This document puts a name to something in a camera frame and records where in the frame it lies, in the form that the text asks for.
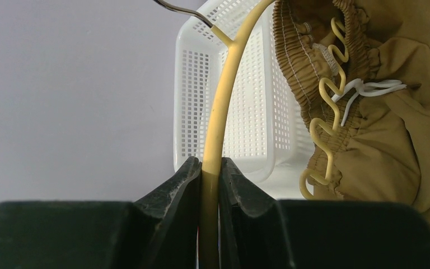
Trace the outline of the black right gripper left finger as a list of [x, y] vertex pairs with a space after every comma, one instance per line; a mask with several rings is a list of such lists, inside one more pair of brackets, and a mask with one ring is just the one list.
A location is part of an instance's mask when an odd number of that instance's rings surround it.
[[195, 268], [201, 163], [128, 201], [0, 203], [0, 268]]

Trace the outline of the brown shorts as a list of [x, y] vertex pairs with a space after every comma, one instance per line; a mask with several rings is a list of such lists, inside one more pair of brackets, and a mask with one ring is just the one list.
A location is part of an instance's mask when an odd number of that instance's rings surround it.
[[337, 133], [316, 128], [333, 152], [331, 177], [310, 200], [381, 201], [416, 209], [430, 226], [430, 1], [276, 1], [277, 61], [306, 126], [334, 112], [321, 79], [373, 83], [345, 90]]

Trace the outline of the yellow wire hanger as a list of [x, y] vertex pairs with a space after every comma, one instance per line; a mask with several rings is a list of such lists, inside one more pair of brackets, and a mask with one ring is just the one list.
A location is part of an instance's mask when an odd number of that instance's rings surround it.
[[[250, 34], [269, 6], [273, 7], [274, 13], [275, 3], [276, 1], [209, 1], [200, 10], [195, 11], [175, 6], [166, 1], [159, 1], [159, 5], [163, 8], [189, 15], [204, 23], [228, 49], [209, 114], [202, 157], [201, 217], [198, 235], [200, 268], [222, 268], [219, 178], [222, 160], [228, 158], [223, 156], [223, 144], [230, 99]], [[323, 164], [323, 171], [307, 168], [300, 174], [300, 195], [303, 198], [306, 198], [305, 192], [310, 192], [307, 184], [301, 183], [303, 177], [312, 177], [322, 184], [326, 184], [331, 177], [333, 152], [325, 142], [319, 139], [316, 128], [321, 127], [330, 135], [338, 131], [340, 121], [336, 102], [344, 92], [346, 75], [341, 66], [337, 66], [337, 70], [340, 72], [339, 84], [335, 84], [328, 78], [321, 79], [319, 83], [319, 93], [322, 99], [334, 112], [333, 125], [329, 126], [324, 120], [315, 118], [307, 126], [315, 151], [322, 152], [326, 160]]]

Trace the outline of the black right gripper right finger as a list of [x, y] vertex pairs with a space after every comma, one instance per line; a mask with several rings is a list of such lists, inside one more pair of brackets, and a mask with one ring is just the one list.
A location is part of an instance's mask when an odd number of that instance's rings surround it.
[[229, 158], [219, 202], [222, 268], [430, 268], [430, 228], [408, 206], [275, 200]]

